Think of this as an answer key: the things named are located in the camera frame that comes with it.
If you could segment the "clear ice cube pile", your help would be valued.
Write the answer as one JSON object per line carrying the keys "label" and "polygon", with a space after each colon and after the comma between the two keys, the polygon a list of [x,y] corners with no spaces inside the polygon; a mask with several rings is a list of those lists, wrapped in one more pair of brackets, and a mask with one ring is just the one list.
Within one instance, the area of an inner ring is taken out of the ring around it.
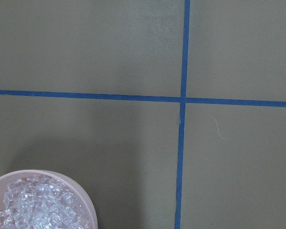
{"label": "clear ice cube pile", "polygon": [[2,229],[87,229],[82,202],[60,180],[47,175],[7,184],[0,211]]}

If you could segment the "pink plastic bowl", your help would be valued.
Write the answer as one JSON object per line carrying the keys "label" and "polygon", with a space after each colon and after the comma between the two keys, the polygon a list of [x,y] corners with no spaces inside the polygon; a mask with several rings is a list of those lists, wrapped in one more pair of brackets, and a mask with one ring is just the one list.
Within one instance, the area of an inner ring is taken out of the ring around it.
{"label": "pink plastic bowl", "polygon": [[73,179],[71,179],[68,176],[65,176],[63,174],[53,172],[53,171],[47,171],[47,170],[19,170],[14,171],[11,173],[7,173],[0,177],[0,211],[5,209],[4,203],[3,203],[3,197],[4,193],[7,191],[7,184],[20,179],[20,178],[27,178],[27,177],[39,177],[41,175],[47,175],[52,178],[55,178],[62,183],[64,183],[66,186],[68,186],[74,193],[75,196],[81,200],[83,204],[83,209],[88,215],[89,219],[89,228],[90,229],[96,229],[98,228],[98,222],[97,222],[97,216],[96,211],[94,208],[94,205],[89,197],[89,195],[86,193],[86,191]]}

